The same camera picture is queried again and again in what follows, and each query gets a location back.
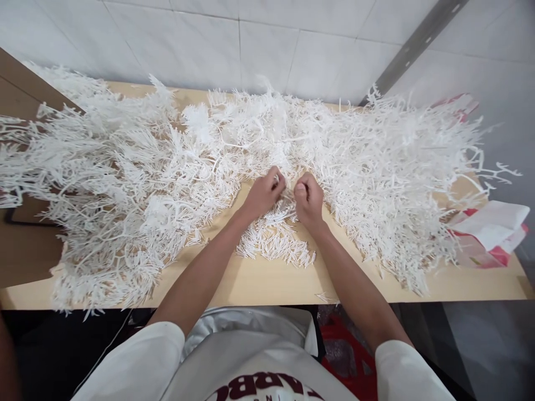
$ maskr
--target person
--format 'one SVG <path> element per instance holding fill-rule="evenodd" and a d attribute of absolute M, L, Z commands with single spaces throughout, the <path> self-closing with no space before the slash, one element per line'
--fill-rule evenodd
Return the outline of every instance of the person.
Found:
<path fill-rule="evenodd" d="M 312 358 L 309 312 L 284 307 L 208 309 L 242 234 L 286 186 L 277 167 L 187 266 L 147 326 L 110 352 L 73 400 L 355 400 Z M 336 293 L 376 360 L 378 398 L 452 400 L 388 303 L 322 219 L 310 173 L 294 188 L 299 221 L 319 248 Z"/>

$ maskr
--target wooden table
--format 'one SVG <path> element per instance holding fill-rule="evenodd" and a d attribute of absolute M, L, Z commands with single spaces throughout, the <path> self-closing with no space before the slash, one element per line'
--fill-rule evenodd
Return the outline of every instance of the wooden table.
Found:
<path fill-rule="evenodd" d="M 151 86 L 121 82 L 110 82 L 109 86 L 113 92 L 122 93 L 127 97 L 142 97 L 154 91 Z M 176 107 L 179 110 L 189 104 L 207 102 L 207 92 L 204 91 L 176 89 L 175 95 Z M 248 187 L 248 184 L 244 184 L 233 206 L 223 211 L 214 220 L 211 229 L 206 233 L 208 238 L 213 238 L 234 211 L 243 204 Z M 460 195 L 473 190 L 471 184 L 465 179 L 456 182 L 454 189 Z M 444 204 L 444 199 L 440 197 L 437 199 Z M 417 296 L 401 288 L 401 285 L 390 274 L 386 273 L 384 279 L 381 279 L 377 264 L 362 261 L 359 250 L 346 236 L 344 229 L 334 222 L 325 207 L 323 214 L 335 236 L 388 302 L 535 299 L 533 289 L 515 255 L 507 268 L 477 270 L 444 265 L 427 275 L 430 294 L 426 297 Z M 300 223 L 296 224 L 296 228 L 299 239 L 309 241 L 310 247 L 314 248 L 315 244 Z M 160 284 L 154 289 L 152 298 L 140 307 L 157 307 L 172 283 L 199 250 L 197 246 L 183 249 L 176 262 L 162 272 Z M 54 278 L 50 277 L 8 287 L 0 290 L 0 301 L 5 309 L 50 309 L 53 285 Z M 320 256 L 316 258 L 314 265 L 306 269 L 297 269 L 281 260 L 267 261 L 261 256 L 253 260 L 233 255 L 211 306 L 321 304 L 323 301 L 317 297 L 317 294 L 322 293 L 336 302 L 336 293 Z"/>

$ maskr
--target white paper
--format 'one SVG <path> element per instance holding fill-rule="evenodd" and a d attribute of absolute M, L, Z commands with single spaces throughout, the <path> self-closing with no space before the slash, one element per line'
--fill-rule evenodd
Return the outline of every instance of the white paper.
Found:
<path fill-rule="evenodd" d="M 451 229 L 473 235 L 490 251 L 513 235 L 529 213 L 529 207 L 491 200 L 472 216 L 453 224 Z"/>

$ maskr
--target white t-shirt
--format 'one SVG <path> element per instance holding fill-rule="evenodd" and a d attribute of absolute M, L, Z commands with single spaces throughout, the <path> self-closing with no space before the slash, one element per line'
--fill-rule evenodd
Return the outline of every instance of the white t-shirt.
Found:
<path fill-rule="evenodd" d="M 283 307 L 207 310 L 187 340 L 170 322 L 115 348 L 73 400 L 356 400 L 310 355 L 310 313 Z M 420 354 L 388 341 L 375 354 L 380 401 L 454 400 Z"/>

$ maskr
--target left hand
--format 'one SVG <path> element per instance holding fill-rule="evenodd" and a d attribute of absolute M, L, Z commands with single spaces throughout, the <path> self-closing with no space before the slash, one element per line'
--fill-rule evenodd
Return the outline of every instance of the left hand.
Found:
<path fill-rule="evenodd" d="M 272 166 L 264 177 L 252 185 L 241 210 L 252 221 L 265 215 L 279 200 L 286 188 L 286 180 L 277 166 Z"/>

